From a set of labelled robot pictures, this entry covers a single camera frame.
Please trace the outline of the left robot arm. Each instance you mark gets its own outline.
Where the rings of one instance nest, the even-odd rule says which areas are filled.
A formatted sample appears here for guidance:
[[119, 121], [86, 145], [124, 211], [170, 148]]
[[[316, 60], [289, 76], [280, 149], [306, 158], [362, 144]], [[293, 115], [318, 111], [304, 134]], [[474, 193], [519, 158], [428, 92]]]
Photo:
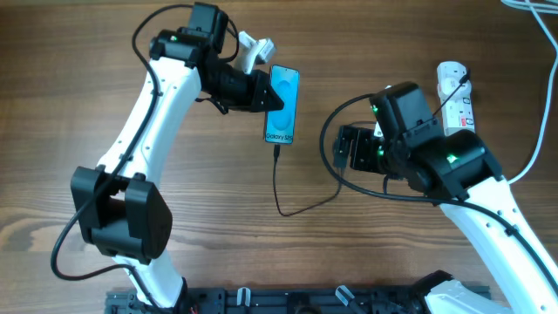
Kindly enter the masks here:
[[125, 126], [95, 168], [71, 178], [73, 223], [85, 242], [132, 280], [147, 312], [191, 313], [187, 282], [167, 252], [173, 217], [159, 190], [170, 148], [192, 104], [221, 113], [269, 113], [284, 106], [262, 70], [276, 47], [238, 31], [208, 3], [190, 5], [187, 26], [163, 30], [143, 57], [147, 75]]

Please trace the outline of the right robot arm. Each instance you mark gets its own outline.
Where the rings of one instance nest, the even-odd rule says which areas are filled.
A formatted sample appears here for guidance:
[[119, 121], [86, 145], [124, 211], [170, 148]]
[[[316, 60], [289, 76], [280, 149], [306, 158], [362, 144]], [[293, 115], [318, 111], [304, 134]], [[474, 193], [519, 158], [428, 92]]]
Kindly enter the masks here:
[[367, 94], [380, 136], [340, 126], [325, 166], [364, 195], [439, 207], [473, 245], [508, 301], [503, 307], [437, 271], [416, 283], [412, 310], [555, 313], [557, 265], [529, 226], [500, 163], [474, 132], [446, 135], [412, 82]]

